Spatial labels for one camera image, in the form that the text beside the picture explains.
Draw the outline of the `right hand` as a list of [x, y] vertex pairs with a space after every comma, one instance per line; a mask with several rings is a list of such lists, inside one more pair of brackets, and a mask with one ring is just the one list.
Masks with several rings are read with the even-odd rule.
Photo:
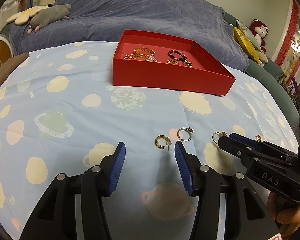
[[300, 205], [280, 210], [278, 199], [278, 195], [270, 192], [266, 206], [273, 220], [284, 226], [280, 229], [282, 239], [289, 239], [300, 226]]

